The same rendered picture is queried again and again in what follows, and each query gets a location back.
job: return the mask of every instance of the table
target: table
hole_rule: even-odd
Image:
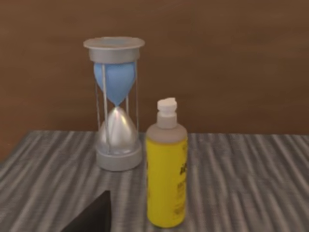
[[[25,136],[0,167],[0,231],[60,231],[105,190],[113,232],[309,231],[309,136],[190,134],[187,216],[161,230],[146,217],[145,162],[101,170],[95,135]]]

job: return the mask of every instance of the plastic bottle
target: plastic bottle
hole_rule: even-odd
[[[175,98],[158,101],[157,122],[146,132],[147,217],[161,228],[185,218],[187,130],[177,123]]]

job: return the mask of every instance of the wooden wall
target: wooden wall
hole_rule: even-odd
[[[190,132],[309,133],[309,2],[1,0],[0,156],[28,130],[96,130],[83,41],[134,36],[140,124],[176,97]]]

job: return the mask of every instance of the black pointed object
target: black pointed object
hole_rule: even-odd
[[[111,193],[105,191],[61,232],[110,232],[111,226]]]

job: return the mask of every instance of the metal rod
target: metal rod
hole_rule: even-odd
[[[138,75],[137,75],[137,61],[135,61],[135,105],[136,105],[136,129],[140,131],[140,120],[139,120],[139,88],[138,88]]]
[[[129,94],[126,97],[126,114],[129,115]]]
[[[106,72],[105,65],[102,64],[102,77],[103,77],[103,99],[104,99],[104,121],[105,121],[105,134],[108,152],[110,151],[110,130],[108,127],[108,107],[107,107],[107,92],[106,92]]]
[[[95,82],[95,91],[96,91],[96,103],[97,103],[97,122],[98,122],[98,130],[100,130],[101,127],[101,117],[100,117],[100,102],[98,99],[98,85]]]

